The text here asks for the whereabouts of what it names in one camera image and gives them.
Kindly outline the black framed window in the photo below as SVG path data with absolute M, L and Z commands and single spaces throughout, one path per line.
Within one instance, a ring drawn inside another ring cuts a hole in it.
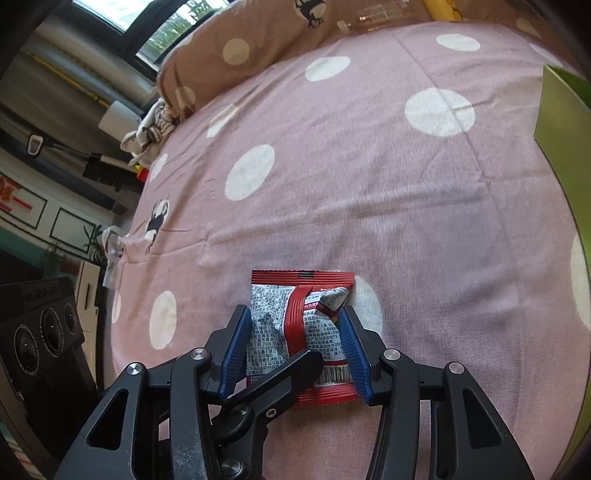
M 228 1 L 68 1 L 61 16 L 132 66 L 155 70 L 165 55 Z

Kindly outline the clear plastic bottle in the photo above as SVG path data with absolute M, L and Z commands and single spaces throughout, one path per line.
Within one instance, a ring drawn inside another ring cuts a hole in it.
M 357 11 L 352 20 L 339 20 L 337 26 L 342 34 L 369 33 L 384 28 L 407 26 L 419 23 L 409 1 L 389 1 L 368 6 Z

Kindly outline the red snack packet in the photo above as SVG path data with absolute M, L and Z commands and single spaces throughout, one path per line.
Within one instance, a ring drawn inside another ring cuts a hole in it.
M 255 383 L 304 349 L 324 359 L 322 373 L 298 395 L 301 406 L 356 400 L 356 388 L 342 350 L 338 315 L 355 285 L 355 274 L 318 270 L 252 271 L 252 334 L 246 379 Z

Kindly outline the striped white cloth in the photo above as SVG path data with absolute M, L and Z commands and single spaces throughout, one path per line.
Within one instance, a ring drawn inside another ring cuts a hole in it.
M 120 143 L 120 149 L 132 155 L 128 165 L 130 167 L 141 165 L 149 169 L 179 121 L 180 117 L 163 98 L 159 98 L 151 106 L 139 126 L 134 131 L 127 133 Z

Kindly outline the red fries box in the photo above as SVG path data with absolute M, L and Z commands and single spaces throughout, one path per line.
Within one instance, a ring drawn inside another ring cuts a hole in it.
M 149 170 L 139 164 L 134 166 L 136 171 L 136 179 L 142 183 L 145 183 L 149 176 Z

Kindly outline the brown polka dot bolster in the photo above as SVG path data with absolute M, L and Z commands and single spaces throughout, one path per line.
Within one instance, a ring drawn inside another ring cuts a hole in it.
M 277 62 L 341 39 L 339 20 L 388 1 L 235 1 L 195 28 L 164 58 L 156 80 L 160 98 L 182 118 Z M 423 1 L 409 1 L 423 24 Z M 527 1 L 456 1 L 460 22 L 515 28 L 545 47 L 561 49 L 548 20 Z

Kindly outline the pink polka dot sheet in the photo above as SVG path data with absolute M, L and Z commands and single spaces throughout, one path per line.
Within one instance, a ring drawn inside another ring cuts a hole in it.
M 204 345 L 254 270 L 355 274 L 363 324 L 462 362 L 538 479 L 557 471 L 590 363 L 567 199 L 534 139 L 545 65 L 512 29 L 423 24 L 271 66 L 183 122 L 124 240 L 112 364 Z

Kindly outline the yellow bear bottle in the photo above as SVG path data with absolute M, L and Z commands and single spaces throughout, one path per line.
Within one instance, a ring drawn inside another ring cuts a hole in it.
M 460 22 L 463 20 L 455 0 L 423 0 L 423 4 L 435 21 Z

